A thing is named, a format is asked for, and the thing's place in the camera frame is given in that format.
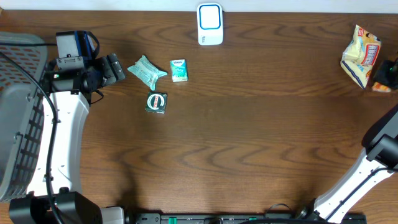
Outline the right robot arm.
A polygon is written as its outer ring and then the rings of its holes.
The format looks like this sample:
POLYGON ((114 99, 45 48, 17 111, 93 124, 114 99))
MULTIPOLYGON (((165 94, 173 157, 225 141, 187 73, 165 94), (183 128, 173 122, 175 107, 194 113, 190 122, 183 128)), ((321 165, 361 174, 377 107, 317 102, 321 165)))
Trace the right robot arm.
POLYGON ((296 214, 299 220, 341 223, 373 187, 397 172, 397 106, 364 135, 356 162, 326 193, 296 214))

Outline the orange white tissue pack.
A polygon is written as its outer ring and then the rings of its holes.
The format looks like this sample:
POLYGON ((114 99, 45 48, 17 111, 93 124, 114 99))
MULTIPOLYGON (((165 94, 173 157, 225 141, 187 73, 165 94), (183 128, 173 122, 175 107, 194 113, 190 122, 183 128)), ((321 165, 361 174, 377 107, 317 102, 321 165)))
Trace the orange white tissue pack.
POLYGON ((388 86, 375 82, 374 85, 372 86, 372 91, 380 93, 390 93, 392 90, 388 86))

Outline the light teal crinkled packet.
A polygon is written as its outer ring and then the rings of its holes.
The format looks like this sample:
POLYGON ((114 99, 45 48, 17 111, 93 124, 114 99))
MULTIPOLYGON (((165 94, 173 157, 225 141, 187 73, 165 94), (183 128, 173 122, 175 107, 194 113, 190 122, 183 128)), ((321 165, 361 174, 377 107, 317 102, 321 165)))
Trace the light teal crinkled packet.
POLYGON ((167 75, 167 72, 159 70, 154 66, 145 55, 143 55, 134 65, 127 68, 152 91, 156 89, 156 83, 159 78, 167 75))

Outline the teal tissue pack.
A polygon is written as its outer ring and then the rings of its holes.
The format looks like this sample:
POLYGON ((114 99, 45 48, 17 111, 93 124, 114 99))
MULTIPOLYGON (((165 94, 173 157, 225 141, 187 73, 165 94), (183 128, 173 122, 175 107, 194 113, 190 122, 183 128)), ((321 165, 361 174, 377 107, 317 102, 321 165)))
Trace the teal tissue pack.
POLYGON ((185 59, 171 60, 170 68, 173 82, 185 82, 188 80, 187 63, 185 59))

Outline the dark green square packet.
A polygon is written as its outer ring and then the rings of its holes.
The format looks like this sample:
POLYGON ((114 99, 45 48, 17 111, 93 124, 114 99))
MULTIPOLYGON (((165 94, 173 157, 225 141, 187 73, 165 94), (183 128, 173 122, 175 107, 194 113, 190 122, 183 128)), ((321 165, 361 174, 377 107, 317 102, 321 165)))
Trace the dark green square packet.
POLYGON ((146 111, 164 114, 167 106, 167 94, 150 91, 146 101, 146 111))

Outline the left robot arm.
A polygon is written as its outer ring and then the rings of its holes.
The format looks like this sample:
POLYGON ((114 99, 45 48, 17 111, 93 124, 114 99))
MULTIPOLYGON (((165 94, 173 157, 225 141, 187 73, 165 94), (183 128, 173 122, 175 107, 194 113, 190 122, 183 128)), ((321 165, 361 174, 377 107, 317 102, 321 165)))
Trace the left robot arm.
POLYGON ((115 54, 89 31, 56 34, 58 57, 30 34, 1 34, 1 200, 13 223, 127 223, 81 189, 80 156, 91 96, 124 79, 115 54))

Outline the cream snack bag blue trim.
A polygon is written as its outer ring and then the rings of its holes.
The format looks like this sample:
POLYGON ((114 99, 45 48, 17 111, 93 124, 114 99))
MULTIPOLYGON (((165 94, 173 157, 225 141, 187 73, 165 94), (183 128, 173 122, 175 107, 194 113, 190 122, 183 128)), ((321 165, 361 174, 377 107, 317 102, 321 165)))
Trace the cream snack bag blue trim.
POLYGON ((378 37, 356 25, 353 38, 342 53, 340 60, 342 69, 362 89, 368 84, 381 45, 382 42, 378 37))

